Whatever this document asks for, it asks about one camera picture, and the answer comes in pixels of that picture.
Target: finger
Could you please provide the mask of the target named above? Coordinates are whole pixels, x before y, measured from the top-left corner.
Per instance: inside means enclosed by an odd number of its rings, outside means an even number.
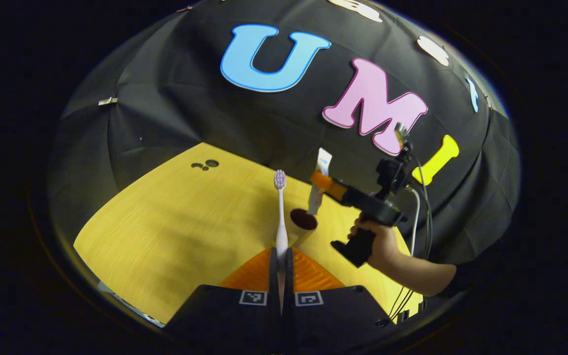
[[[356,223],[356,227],[358,227],[359,229],[367,229],[368,231],[377,233],[379,225],[372,220],[366,220],[365,222],[358,221]]]

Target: wood grain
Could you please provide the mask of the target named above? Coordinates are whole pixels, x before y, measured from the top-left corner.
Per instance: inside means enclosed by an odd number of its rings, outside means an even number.
[[[208,159],[219,166],[207,171],[191,167]],[[107,202],[83,227],[74,247],[115,293],[167,323],[198,285],[218,285],[245,261],[275,245],[274,173],[201,143]],[[287,178],[284,209],[290,245],[297,233],[288,214],[308,207],[310,189],[306,182]],[[369,265],[355,268],[329,245],[347,239],[358,213],[324,197],[317,229],[295,246],[345,285],[365,286],[388,312],[400,286]],[[401,236],[398,244],[408,254]],[[415,314],[421,300],[413,294],[405,309]]]

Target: toothbrush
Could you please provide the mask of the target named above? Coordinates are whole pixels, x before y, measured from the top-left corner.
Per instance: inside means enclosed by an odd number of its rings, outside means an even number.
[[[275,251],[278,256],[278,286],[280,292],[280,314],[284,309],[284,280],[286,279],[286,271],[284,264],[286,262],[286,249],[288,249],[288,235],[286,234],[286,226],[284,225],[284,188],[286,187],[286,175],[284,171],[275,171],[273,185],[280,194],[280,225],[278,233],[275,236]]]
[[[284,260],[286,259],[286,249],[288,249],[288,235],[286,234],[286,227],[284,226],[284,188],[286,187],[286,174],[284,171],[275,171],[273,184],[280,194],[280,225],[278,233],[275,237],[275,250],[278,255],[278,270],[284,269]]]

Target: white sticker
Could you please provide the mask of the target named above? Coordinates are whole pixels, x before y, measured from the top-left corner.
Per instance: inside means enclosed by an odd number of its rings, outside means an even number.
[[[352,10],[365,18],[369,18],[375,22],[383,22],[381,20],[381,14],[378,11],[372,9],[371,7],[361,4],[354,0],[328,0],[329,2],[335,4],[336,6],[343,7],[344,9]]]
[[[425,36],[420,36],[418,38],[418,45],[424,50],[424,52],[430,54],[436,61],[438,61],[441,65],[448,67],[450,64],[448,62],[448,54],[446,50],[442,49],[439,45],[437,45],[432,40],[426,38]]]

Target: brown cup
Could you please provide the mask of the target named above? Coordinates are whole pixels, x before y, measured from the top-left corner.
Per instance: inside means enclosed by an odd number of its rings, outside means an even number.
[[[317,229],[317,218],[309,215],[306,210],[293,209],[290,212],[290,226],[288,235],[291,240],[295,240],[293,247],[299,248],[300,245]]]

